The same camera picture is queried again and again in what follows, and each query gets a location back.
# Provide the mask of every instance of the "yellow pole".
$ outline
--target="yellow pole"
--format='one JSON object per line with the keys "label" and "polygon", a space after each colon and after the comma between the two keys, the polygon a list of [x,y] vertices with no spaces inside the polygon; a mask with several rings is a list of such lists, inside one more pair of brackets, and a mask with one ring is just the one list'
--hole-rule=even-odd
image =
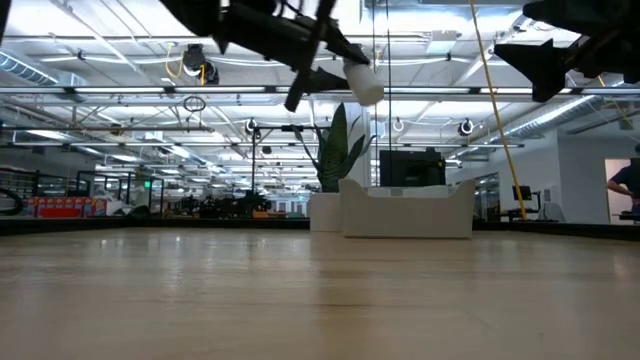
{"label": "yellow pole", "polygon": [[511,169],[511,176],[513,177],[513,183],[516,186],[516,194],[518,196],[518,204],[520,205],[520,213],[522,220],[527,220],[527,211],[524,207],[524,201],[522,200],[522,193],[520,192],[520,184],[518,183],[518,176],[516,175],[516,169],[513,165],[513,159],[511,158],[511,152],[509,146],[507,146],[507,137],[504,135],[504,128],[502,127],[502,119],[500,119],[500,112],[498,111],[498,105],[496,104],[496,96],[493,92],[493,84],[491,82],[491,74],[489,73],[489,64],[487,64],[487,57],[484,55],[484,45],[482,44],[482,37],[480,36],[480,29],[478,28],[478,17],[476,16],[476,2],[475,0],[469,0],[471,5],[471,15],[473,16],[473,25],[476,28],[476,36],[478,37],[478,45],[480,46],[480,56],[482,56],[482,64],[484,65],[484,74],[487,77],[487,86],[489,87],[489,95],[491,96],[491,103],[493,104],[493,113],[496,116],[496,122],[498,123],[498,129],[500,130],[500,139],[504,146],[504,151],[507,155],[507,162],[509,163],[509,169]]}

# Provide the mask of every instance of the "computer monitor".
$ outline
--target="computer monitor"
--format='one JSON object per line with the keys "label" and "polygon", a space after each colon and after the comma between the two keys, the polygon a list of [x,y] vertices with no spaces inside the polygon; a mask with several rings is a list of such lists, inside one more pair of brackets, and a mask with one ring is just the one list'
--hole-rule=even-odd
{"label": "computer monitor", "polygon": [[[518,192],[516,191],[516,187],[513,188],[513,199],[518,200]],[[531,196],[531,187],[530,186],[520,186],[520,194],[522,195],[523,201],[531,201],[533,197]]]}
{"label": "computer monitor", "polygon": [[380,150],[381,186],[445,185],[445,168],[445,160],[436,151]]}

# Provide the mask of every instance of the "white wall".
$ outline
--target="white wall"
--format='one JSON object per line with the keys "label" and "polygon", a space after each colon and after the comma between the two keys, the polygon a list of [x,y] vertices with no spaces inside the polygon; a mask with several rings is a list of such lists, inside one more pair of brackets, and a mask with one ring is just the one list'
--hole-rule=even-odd
{"label": "white wall", "polygon": [[[522,149],[510,149],[518,183],[520,186],[530,186],[531,191],[554,189],[555,199],[552,201],[562,206],[556,132],[545,134],[543,139],[527,140],[523,143],[525,147]],[[447,172],[448,184],[498,173],[501,211],[518,208],[518,202],[513,198],[513,176],[503,149],[493,153],[487,163],[464,163],[463,166],[463,169]],[[535,208],[535,197],[534,201],[525,205]]]}
{"label": "white wall", "polygon": [[99,160],[79,153],[63,153],[47,148],[45,155],[37,155],[30,149],[0,150],[0,166],[9,165],[28,171],[40,170],[47,175],[75,178],[78,170],[95,170]]}
{"label": "white wall", "polygon": [[633,157],[635,145],[626,137],[558,138],[562,208],[567,222],[609,224],[605,159]]}

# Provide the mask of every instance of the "ceiling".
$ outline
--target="ceiling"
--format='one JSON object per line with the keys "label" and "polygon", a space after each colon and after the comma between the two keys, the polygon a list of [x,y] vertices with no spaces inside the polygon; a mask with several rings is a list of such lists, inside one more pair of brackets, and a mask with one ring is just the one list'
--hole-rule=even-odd
{"label": "ceiling", "polygon": [[[295,74],[278,63],[264,61],[259,55],[238,46],[231,46],[224,56],[208,38],[193,36],[176,21],[158,0],[70,0],[70,12],[65,13],[61,0],[19,0],[11,9],[5,40],[0,50],[11,54],[45,74],[59,79],[75,75],[74,84],[90,86],[198,86],[199,80],[180,69],[180,53],[187,44],[204,44],[205,54],[217,67],[220,86],[289,86]],[[520,8],[527,1],[477,0],[478,23],[483,48],[490,50],[495,43],[542,44],[554,39],[556,46],[568,46],[578,35],[543,23],[525,21]],[[475,28],[466,0],[436,0],[428,5],[419,0],[389,0],[389,17],[384,1],[338,1],[333,17],[343,33],[352,42],[362,44],[365,54],[375,61],[375,72],[385,85],[394,87],[486,87],[487,80],[480,61]],[[304,13],[315,11],[317,0],[305,1]],[[513,25],[520,25],[519,31]],[[529,81],[518,71],[507,66],[489,53],[489,70],[496,87],[530,87]],[[324,49],[318,52],[314,66],[344,76],[342,62],[334,60]],[[592,85],[578,73],[571,74],[576,86]],[[0,71],[0,86],[33,85],[13,74]],[[301,101],[296,113],[282,106],[284,94],[214,94],[203,95],[207,107],[201,113],[191,114],[184,109],[185,96],[87,95],[84,103],[60,102],[53,95],[3,95],[12,101],[15,110],[20,105],[37,110],[40,115],[29,121],[16,121],[20,126],[60,126],[70,120],[81,120],[81,126],[100,127],[122,124],[183,128],[156,132],[165,142],[245,142],[244,126],[253,118],[262,126],[285,124],[329,125],[339,96],[314,96]],[[118,102],[128,102],[122,106]],[[540,108],[526,96],[499,98],[497,107],[505,123],[515,121]],[[401,130],[391,130],[392,142],[460,143],[466,140],[457,134],[457,126],[470,119],[482,126],[476,127],[473,138],[495,136],[497,130],[493,106],[488,96],[476,97],[424,97],[392,92],[391,99],[368,107],[365,113],[380,122],[393,119],[402,121]],[[207,131],[197,128],[204,126]],[[387,143],[389,130],[381,141]],[[127,132],[123,136],[105,132],[72,134],[82,140],[131,143],[143,141],[151,131]],[[307,141],[313,141],[310,133]],[[296,142],[292,133],[274,131],[266,142]],[[214,165],[248,166],[243,154],[248,149],[229,147],[185,147],[191,154]],[[157,156],[154,149],[137,147],[128,149],[145,161],[157,164],[171,162],[189,165],[176,154]],[[274,148],[267,158],[303,158],[300,147]],[[131,163],[112,160],[117,164]],[[308,161],[304,168],[278,171],[277,183],[299,185],[296,173],[305,170],[313,181],[313,168]],[[234,176],[220,177],[221,182],[232,183]]]}

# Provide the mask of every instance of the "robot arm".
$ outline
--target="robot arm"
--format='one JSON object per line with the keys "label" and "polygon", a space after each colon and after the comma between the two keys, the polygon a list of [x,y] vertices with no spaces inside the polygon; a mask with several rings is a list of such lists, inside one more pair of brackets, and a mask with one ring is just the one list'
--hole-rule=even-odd
{"label": "robot arm", "polygon": [[280,3],[281,9],[287,6],[286,0],[231,0],[230,5],[222,7],[220,0],[161,0],[167,9],[185,27],[198,36],[211,36],[224,54],[230,43],[237,44],[261,54],[266,60],[275,60],[298,73],[293,82],[285,107],[295,112],[303,93],[315,93],[326,90],[348,90],[353,76],[348,80],[318,69],[311,69],[318,44],[327,43],[327,49],[345,59],[345,71],[358,74],[366,79],[364,83],[373,84],[374,95],[361,96],[356,86],[356,97],[362,105],[371,105],[382,100],[384,88],[375,75],[363,68],[368,67],[369,59],[360,47],[349,43],[329,15],[336,0],[320,0],[316,11],[316,20],[304,16],[299,11],[294,19],[285,18],[282,11],[273,15]]}

